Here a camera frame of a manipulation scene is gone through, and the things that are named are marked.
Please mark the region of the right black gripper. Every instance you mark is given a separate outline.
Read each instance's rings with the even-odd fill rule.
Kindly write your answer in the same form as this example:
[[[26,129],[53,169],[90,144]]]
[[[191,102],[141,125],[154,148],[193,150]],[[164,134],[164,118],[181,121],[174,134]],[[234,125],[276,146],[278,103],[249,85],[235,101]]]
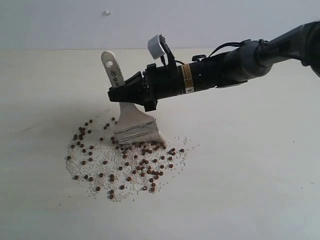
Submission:
[[[204,91],[219,85],[219,73],[223,55],[201,57],[188,64],[177,65],[168,48],[164,50],[167,62],[163,66],[147,65],[143,74],[139,71],[128,78],[124,85],[111,87],[111,102],[143,105],[146,112],[156,110],[158,100]]]

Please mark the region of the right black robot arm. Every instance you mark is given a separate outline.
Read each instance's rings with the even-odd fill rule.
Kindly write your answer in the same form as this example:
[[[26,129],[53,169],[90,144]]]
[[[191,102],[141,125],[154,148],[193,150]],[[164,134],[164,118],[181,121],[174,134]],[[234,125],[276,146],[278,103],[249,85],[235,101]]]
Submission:
[[[217,49],[224,47],[235,49],[220,54],[213,51],[209,56],[194,55],[191,63],[183,64],[163,44],[167,55],[163,65],[149,64],[144,72],[137,72],[122,86],[111,87],[109,100],[134,103],[147,112],[154,111],[160,99],[241,85],[265,76],[274,64],[289,59],[298,60],[316,75],[320,74],[319,21],[300,25],[271,41],[247,39],[227,42]]]

